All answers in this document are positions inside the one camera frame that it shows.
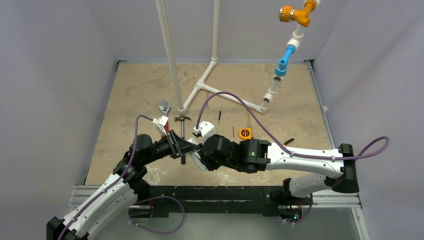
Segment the white remote control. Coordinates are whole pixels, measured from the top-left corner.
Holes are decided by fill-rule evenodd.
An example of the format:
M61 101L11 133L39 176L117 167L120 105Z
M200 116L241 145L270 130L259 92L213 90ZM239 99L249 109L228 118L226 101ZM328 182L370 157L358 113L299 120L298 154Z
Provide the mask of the white remote control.
M192 143L192 144L198 145L198 143L196 142L196 140L193 137L189 138L187 141ZM199 154L199 150L195 150L195 151L189 153L188 155L194 160L194 162L197 164L197 166L199 167L199 169L202 172L208 171L207 167L201 162L201 156Z

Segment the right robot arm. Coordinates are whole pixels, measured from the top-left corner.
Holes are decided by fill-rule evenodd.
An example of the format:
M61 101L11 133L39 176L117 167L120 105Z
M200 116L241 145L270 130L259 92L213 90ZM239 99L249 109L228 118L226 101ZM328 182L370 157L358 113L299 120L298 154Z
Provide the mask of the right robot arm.
M344 160L341 148L286 147L254 138L236 143L214 134L202 144L199 156L209 171L227 167L247 174L274 170L306 172L304 176L284 180L280 196L288 204L326 189L343 194L360 190L355 162Z

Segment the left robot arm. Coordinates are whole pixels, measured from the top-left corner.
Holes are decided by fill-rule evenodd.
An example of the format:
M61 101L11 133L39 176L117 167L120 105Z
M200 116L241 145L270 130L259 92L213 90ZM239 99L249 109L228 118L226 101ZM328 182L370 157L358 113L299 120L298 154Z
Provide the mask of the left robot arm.
M194 153L202 147L175 134L173 130L160 140L148 134L135 136L121 161L105 182L81 205L62 218L53 217L46 225L48 240L88 240L102 229L114 214L133 204L147 204L157 199L143 179L147 165L170 156L173 159Z

